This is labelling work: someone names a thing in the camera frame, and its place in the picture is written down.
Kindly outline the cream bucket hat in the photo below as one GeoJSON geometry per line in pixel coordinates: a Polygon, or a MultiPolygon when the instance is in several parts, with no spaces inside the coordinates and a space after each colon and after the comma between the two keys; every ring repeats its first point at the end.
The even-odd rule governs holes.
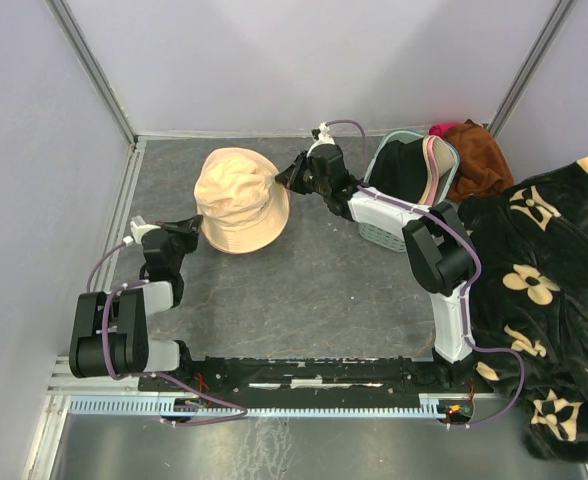
{"type": "Polygon", "coordinates": [[[247,254],[274,242],[290,215],[289,195],[278,169],[245,148],[212,151],[195,183],[197,212],[209,244],[227,254],[247,254]]]}

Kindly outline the black cloth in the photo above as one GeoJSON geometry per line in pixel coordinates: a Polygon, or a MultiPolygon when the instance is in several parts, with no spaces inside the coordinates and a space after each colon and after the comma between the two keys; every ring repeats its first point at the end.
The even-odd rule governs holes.
{"type": "Polygon", "coordinates": [[[424,203],[431,171],[423,152],[424,138],[387,142],[377,154],[367,183],[378,191],[414,204],[424,203]]]}

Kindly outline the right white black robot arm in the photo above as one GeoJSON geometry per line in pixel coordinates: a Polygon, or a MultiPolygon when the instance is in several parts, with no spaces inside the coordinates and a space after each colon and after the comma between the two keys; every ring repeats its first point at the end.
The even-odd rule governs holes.
{"type": "Polygon", "coordinates": [[[349,172],[335,144],[299,153],[275,181],[291,192],[320,195],[336,216],[402,238],[411,272],[430,294],[434,382],[446,391],[465,384],[475,349],[469,293],[481,264],[453,207],[442,202],[425,209],[379,192],[349,172]]]}

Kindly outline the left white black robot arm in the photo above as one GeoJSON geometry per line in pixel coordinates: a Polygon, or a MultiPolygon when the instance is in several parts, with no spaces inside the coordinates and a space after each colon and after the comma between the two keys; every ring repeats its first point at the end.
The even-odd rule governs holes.
{"type": "Polygon", "coordinates": [[[150,224],[130,220],[130,234],[107,254],[137,245],[144,263],[138,278],[108,291],[78,297],[68,356],[77,378],[157,374],[172,389],[183,390],[195,378],[195,366],[182,340],[152,340],[148,319],[180,305],[185,290],[183,260],[196,251],[203,217],[150,224]]]}

